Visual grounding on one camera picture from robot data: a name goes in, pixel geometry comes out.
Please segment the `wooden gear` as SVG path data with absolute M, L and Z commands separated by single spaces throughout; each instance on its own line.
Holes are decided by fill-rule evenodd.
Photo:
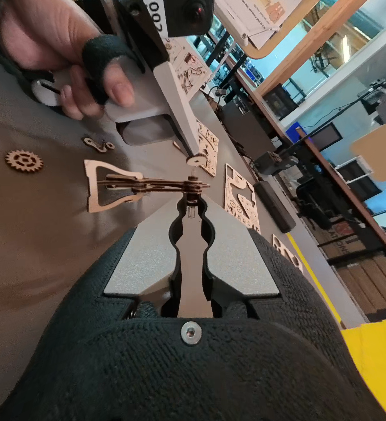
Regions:
M 11 150 L 5 155 L 5 161 L 11 168 L 23 173 L 35 173 L 44 167 L 40 156 L 27 150 Z

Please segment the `wooden gear axle assembly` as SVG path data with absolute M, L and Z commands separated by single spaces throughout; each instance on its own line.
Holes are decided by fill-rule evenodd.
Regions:
M 198 197 L 200 186 L 198 184 L 198 177 L 196 175 L 196 167 L 192 168 L 191 175 L 188 176 L 188 183 L 186 184 L 186 205 L 188 218 L 195 218 L 196 208 L 198 206 Z

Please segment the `grey power adapter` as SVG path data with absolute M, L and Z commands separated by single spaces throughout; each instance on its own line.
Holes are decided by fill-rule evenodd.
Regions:
M 274 152 L 265 152 L 259 158 L 254 160 L 253 166 L 260 175 L 275 175 L 280 171 L 288 170 L 299 163 L 299 159 L 295 156 L 286 158 L 280 157 Z

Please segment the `brown cardboard boxes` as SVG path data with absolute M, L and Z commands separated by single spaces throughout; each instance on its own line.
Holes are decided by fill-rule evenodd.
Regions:
M 385 252 L 367 250 L 347 222 L 339 222 L 330 230 L 311 222 L 307 227 L 369 321 L 386 319 Z

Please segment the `person's left hand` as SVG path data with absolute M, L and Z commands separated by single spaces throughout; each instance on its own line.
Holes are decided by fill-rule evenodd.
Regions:
M 65 115 L 75 120 L 104 114 L 86 83 L 82 53 L 100 29 L 74 1 L 8 0 L 0 13 L 0 34 L 6 51 L 25 70 L 68 69 L 70 83 L 60 92 Z

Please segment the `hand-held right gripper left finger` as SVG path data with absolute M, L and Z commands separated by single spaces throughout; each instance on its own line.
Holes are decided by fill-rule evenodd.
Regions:
M 109 297 L 152 302 L 162 316 L 178 316 L 184 196 L 176 195 L 135 228 L 104 288 Z

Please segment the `wooden support post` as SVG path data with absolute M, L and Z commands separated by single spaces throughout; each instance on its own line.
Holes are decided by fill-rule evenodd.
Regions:
M 262 98 L 277 85 L 284 84 L 365 2 L 365 0 L 336 1 L 260 84 L 255 94 Z

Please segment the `emptied wooden parts sheet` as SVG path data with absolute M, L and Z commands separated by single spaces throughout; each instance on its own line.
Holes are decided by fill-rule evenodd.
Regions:
M 274 249 L 282 255 L 284 258 L 286 258 L 291 264 L 294 265 L 295 268 L 297 268 L 302 274 L 304 274 L 304 268 L 302 261 L 294 255 L 281 241 L 280 239 L 273 234 L 272 235 L 272 246 Z

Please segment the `yellow plastic bin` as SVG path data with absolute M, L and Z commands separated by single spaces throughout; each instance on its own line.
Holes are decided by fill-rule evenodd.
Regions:
M 386 412 L 386 320 L 341 333 L 359 373 Z

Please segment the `wooden parts sheet slotted strips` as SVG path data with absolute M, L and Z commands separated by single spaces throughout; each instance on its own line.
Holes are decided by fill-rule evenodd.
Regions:
M 212 177 L 217 172 L 217 156 L 218 156 L 218 137 L 210 131 L 199 119 L 196 119 L 199 134 L 199 146 L 201 153 L 206 156 L 204 164 L 199 165 L 206 173 Z

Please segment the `wooden link piece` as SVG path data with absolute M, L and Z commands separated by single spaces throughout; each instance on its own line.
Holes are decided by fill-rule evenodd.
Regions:
M 101 143 L 98 143 L 95 140 L 93 140 L 92 138 L 83 137 L 82 141 L 88 147 L 91 147 L 91 148 L 95 149 L 97 152 L 102 153 L 102 154 L 107 153 L 108 151 L 112 151 L 112 150 L 115 149 L 115 146 L 114 146 L 113 143 L 111 143 L 109 141 L 105 141 L 105 140 L 103 140 Z

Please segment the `assembly instruction booklet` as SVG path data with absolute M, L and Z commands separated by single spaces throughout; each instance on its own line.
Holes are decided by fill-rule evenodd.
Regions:
M 187 99 L 191 100 L 207 82 L 211 75 L 210 68 L 188 38 L 163 38 L 163 43 L 180 86 Z

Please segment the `desk with brown edge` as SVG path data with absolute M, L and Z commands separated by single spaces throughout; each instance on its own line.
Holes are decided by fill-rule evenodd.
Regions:
M 367 207 L 358 199 L 340 175 L 308 140 L 302 128 L 296 129 L 300 140 L 294 144 L 296 153 L 311 176 L 321 187 L 324 196 L 339 210 L 348 222 L 353 235 L 364 244 L 364 249 L 328 259 L 329 265 L 344 266 L 354 260 L 374 257 L 382 252 L 386 256 L 386 233 L 375 221 Z

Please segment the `wooden model frame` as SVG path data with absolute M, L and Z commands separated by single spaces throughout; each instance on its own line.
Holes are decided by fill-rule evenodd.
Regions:
M 85 175 L 88 180 L 89 195 L 87 211 L 99 213 L 116 208 L 124 203 L 136 203 L 146 194 L 153 192 L 173 192 L 186 194 L 187 180 L 167 180 L 161 178 L 144 177 L 140 172 L 122 170 L 114 165 L 102 161 L 85 160 Z M 210 187 L 210 184 L 198 180 L 200 194 Z M 128 190 L 131 194 L 120 197 L 113 202 L 101 205 L 99 203 L 99 188 L 108 190 Z

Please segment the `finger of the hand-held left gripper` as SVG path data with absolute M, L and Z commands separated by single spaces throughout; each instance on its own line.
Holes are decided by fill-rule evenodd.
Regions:
M 173 140 L 186 157 L 193 157 L 193 116 L 176 118 L 161 114 L 132 121 L 118 122 L 117 132 L 130 146 L 145 146 Z
M 130 58 L 122 56 L 118 64 L 132 84 L 135 103 L 130 107 L 120 107 L 111 99 L 105 104 L 106 116 L 116 123 L 173 114 L 176 118 L 193 116 L 193 157 L 202 158 L 196 117 L 182 90 L 170 61 L 164 61 L 153 70 L 148 65 L 142 73 L 139 66 Z

